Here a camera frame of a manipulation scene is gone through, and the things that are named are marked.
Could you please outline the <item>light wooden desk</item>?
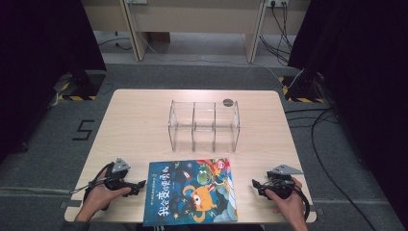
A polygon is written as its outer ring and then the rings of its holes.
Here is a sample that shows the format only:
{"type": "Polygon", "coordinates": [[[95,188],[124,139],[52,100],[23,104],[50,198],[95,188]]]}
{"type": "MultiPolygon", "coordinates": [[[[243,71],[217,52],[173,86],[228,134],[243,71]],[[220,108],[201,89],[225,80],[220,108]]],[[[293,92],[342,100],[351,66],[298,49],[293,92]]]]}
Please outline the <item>light wooden desk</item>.
{"type": "Polygon", "coordinates": [[[130,34],[135,60],[144,59],[148,32],[239,34],[246,59],[256,57],[259,35],[295,36],[311,0],[269,8],[266,0],[81,0],[95,31],[130,34]]]}

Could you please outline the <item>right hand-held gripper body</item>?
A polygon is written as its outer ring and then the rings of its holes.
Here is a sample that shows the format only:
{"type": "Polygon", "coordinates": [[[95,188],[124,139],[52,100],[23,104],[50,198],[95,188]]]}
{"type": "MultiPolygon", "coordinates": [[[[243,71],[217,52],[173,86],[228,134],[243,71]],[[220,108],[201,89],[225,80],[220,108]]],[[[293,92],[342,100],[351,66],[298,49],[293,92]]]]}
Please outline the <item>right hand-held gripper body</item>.
{"type": "Polygon", "coordinates": [[[302,174],[303,171],[287,165],[273,167],[267,172],[267,188],[275,192],[280,198],[288,198],[294,189],[293,174],[302,174]]]}

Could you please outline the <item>black stand base hazard tape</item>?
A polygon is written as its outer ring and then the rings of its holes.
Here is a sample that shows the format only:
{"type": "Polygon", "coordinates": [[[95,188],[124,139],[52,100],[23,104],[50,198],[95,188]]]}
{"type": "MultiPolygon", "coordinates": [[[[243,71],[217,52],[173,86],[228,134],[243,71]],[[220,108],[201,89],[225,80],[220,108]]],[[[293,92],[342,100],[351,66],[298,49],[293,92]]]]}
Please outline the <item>black stand base hazard tape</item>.
{"type": "Polygon", "coordinates": [[[103,72],[87,72],[88,80],[85,84],[76,81],[71,75],[63,77],[63,85],[58,92],[59,100],[88,101],[95,100],[106,77],[103,72]]]}
{"type": "Polygon", "coordinates": [[[314,77],[282,76],[278,80],[282,85],[285,99],[290,102],[323,103],[323,97],[314,77]]]}

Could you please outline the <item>person's right hand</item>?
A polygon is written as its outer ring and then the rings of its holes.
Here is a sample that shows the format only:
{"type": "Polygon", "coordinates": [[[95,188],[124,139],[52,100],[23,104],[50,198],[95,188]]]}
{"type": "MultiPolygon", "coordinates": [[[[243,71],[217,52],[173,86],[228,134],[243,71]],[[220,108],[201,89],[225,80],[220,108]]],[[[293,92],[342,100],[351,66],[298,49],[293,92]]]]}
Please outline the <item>person's right hand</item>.
{"type": "Polygon", "coordinates": [[[276,204],[272,212],[281,214],[293,231],[308,231],[303,213],[303,201],[299,194],[292,192],[287,199],[282,199],[271,190],[265,190],[265,193],[276,204]]]}

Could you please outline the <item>person's left hand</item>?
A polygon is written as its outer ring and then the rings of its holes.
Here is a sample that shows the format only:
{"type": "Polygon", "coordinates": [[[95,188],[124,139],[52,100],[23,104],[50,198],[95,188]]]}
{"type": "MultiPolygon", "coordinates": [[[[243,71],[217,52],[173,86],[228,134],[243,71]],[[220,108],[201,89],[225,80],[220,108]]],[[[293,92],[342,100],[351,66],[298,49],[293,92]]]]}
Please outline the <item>person's left hand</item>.
{"type": "Polygon", "coordinates": [[[131,191],[130,188],[121,188],[115,191],[109,190],[104,183],[97,184],[89,192],[75,221],[87,222],[100,210],[107,207],[111,201],[131,191]]]}

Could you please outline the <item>blue cartoon picture book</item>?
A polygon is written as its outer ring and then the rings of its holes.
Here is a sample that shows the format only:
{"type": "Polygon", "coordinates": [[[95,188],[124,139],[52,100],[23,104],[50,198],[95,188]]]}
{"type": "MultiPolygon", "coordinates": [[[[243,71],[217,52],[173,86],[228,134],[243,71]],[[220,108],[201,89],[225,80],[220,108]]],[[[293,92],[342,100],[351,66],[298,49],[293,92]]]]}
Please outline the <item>blue cartoon picture book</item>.
{"type": "Polygon", "coordinates": [[[143,215],[145,226],[211,224],[237,219],[228,159],[149,164],[143,215]]]}

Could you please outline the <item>brown box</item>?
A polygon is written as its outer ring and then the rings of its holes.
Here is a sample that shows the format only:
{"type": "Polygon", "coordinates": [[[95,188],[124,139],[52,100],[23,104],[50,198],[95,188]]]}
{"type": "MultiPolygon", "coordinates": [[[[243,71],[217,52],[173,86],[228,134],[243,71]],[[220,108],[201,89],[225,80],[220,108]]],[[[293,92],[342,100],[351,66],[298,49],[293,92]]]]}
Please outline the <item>brown box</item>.
{"type": "Polygon", "coordinates": [[[152,42],[170,43],[169,32],[151,32],[150,39],[152,42]]]}

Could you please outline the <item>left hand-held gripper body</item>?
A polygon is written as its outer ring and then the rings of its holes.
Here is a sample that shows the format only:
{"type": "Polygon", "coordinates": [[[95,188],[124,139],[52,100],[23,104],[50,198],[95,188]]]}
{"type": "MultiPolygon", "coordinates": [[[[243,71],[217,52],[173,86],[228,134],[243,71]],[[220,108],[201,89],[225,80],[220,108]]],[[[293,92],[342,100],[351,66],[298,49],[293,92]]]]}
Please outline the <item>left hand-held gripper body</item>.
{"type": "Polygon", "coordinates": [[[111,191],[123,188],[124,177],[129,169],[130,166],[120,157],[117,157],[115,162],[108,164],[104,180],[105,186],[111,191]]]}

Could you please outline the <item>clear acrylic divided organizer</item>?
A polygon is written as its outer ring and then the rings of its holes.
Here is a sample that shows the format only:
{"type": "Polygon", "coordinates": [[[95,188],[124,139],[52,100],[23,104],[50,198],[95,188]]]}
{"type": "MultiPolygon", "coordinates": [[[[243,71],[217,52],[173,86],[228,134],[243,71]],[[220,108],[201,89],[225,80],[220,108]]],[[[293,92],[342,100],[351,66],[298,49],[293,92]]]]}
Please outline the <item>clear acrylic divided organizer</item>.
{"type": "Polygon", "coordinates": [[[172,101],[168,135],[174,152],[235,152],[241,131],[237,101],[232,107],[222,102],[172,101]]]}

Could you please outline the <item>black curtain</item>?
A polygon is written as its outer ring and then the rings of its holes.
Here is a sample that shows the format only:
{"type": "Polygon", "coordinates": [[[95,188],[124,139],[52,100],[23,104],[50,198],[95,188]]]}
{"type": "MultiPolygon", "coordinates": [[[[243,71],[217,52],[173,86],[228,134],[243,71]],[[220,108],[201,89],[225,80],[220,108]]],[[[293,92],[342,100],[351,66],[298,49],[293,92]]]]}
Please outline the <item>black curtain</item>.
{"type": "Polygon", "coordinates": [[[310,0],[290,57],[319,72],[408,229],[408,0],[310,0]]]}
{"type": "Polygon", "coordinates": [[[0,0],[0,163],[25,142],[66,73],[104,70],[81,0],[0,0]]]}

